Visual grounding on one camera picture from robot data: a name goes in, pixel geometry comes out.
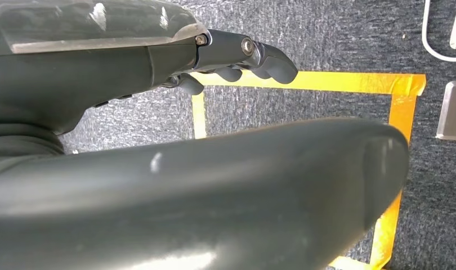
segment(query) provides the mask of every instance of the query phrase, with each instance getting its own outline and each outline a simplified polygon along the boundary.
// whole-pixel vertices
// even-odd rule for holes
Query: robotic finger
[[[292,82],[298,70],[294,63],[280,50],[273,46],[253,41],[250,37],[218,30],[209,30],[206,34],[195,37],[197,46],[196,63],[188,72],[216,73],[228,82],[235,82],[242,76],[243,69],[251,70],[261,79],[273,78],[283,84]],[[163,86],[180,86],[189,93],[198,82],[193,77],[175,75],[167,79]],[[190,84],[182,85],[186,80]]]

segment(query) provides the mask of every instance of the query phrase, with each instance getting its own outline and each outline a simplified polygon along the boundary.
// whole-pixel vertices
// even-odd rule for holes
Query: orange tape
[[[416,101],[417,98],[412,96],[392,96],[389,124],[400,130],[407,141],[410,141]],[[375,224],[370,253],[370,265],[375,270],[384,267],[392,258],[401,196],[402,192]]]
[[[372,270],[372,266],[349,257],[337,257],[329,266],[342,270]]]
[[[247,86],[282,89],[304,89],[351,93],[420,96],[426,85],[425,74],[352,73],[300,71],[292,83],[263,80],[251,71],[243,71],[239,81],[230,83],[217,74],[192,73],[205,86]]]
[[[424,74],[300,71],[290,84],[280,84],[273,79],[263,80],[250,71],[244,71],[242,78],[235,83],[227,82],[216,74],[192,75],[206,86],[269,87],[392,95],[389,124],[399,129],[408,141],[412,132],[417,96],[422,94],[427,82]],[[204,138],[207,133],[203,96],[192,97],[192,105],[195,138]],[[343,270],[382,269],[392,257],[400,199],[401,194],[375,225],[370,264],[340,256],[330,265]]]
[[[191,97],[191,110],[193,112],[193,130],[195,139],[207,137],[205,121],[205,95],[202,93]]]

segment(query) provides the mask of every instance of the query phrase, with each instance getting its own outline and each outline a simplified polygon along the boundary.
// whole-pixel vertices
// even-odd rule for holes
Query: black rubber part
[[[359,119],[33,157],[0,159],[0,270],[323,269],[409,161],[398,130]]]
[[[261,79],[264,79],[264,80],[267,80],[269,78],[271,78],[271,76],[266,72],[264,71],[263,69],[255,69],[255,70],[252,70],[252,72],[260,77]]]
[[[180,88],[182,88],[186,93],[196,96],[203,92],[205,86],[203,86],[197,79],[193,78],[189,74],[180,75]]]
[[[243,73],[239,69],[232,69],[230,67],[223,67],[215,70],[216,74],[218,74],[223,80],[228,82],[236,82],[239,80]]]

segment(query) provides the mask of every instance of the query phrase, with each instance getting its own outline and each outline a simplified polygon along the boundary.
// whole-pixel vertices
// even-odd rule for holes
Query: robotic hand
[[[196,95],[189,73],[235,81],[240,69],[281,83],[297,75],[279,49],[207,30],[176,4],[0,0],[0,123],[62,134],[91,106],[159,86]]]

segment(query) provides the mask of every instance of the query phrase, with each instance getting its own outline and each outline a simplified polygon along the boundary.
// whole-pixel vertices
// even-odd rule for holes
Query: gray carpet
[[[448,46],[456,0],[432,0],[429,41]],[[443,91],[456,64],[422,47],[422,0],[177,0],[207,27],[251,35],[281,48],[301,70],[426,73],[412,134],[412,169],[404,192],[390,269],[456,269],[456,142],[435,139]],[[207,132],[324,116],[387,120],[389,96],[208,87]],[[87,111],[62,140],[68,152],[193,138],[190,98],[160,89]],[[348,255],[366,261],[372,233]]]

